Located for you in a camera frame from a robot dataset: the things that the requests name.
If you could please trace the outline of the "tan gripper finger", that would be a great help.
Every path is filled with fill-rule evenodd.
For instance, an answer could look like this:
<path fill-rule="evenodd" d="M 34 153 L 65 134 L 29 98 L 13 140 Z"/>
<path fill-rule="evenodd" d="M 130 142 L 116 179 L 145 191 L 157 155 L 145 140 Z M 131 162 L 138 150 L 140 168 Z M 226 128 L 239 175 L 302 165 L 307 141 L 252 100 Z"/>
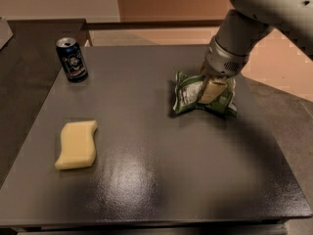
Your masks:
<path fill-rule="evenodd" d="M 201 65 L 199 74 L 204 76 L 199 101 L 200 102 L 208 102 L 209 101 L 208 84 L 209 84 L 210 76 L 206 70 L 205 64 Z"/>
<path fill-rule="evenodd" d="M 201 104 L 209 104 L 227 88 L 225 79 L 208 78 L 204 81 L 203 89 L 201 90 L 199 102 Z"/>

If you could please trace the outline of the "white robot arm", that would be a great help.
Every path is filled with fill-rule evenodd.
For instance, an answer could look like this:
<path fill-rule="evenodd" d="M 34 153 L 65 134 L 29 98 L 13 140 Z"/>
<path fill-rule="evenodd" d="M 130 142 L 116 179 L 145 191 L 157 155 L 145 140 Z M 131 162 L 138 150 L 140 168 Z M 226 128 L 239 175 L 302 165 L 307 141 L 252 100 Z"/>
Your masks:
<path fill-rule="evenodd" d="M 204 55 L 199 101 L 210 103 L 238 75 L 253 47 L 273 29 L 313 58 L 313 0 L 229 0 L 228 11 Z"/>

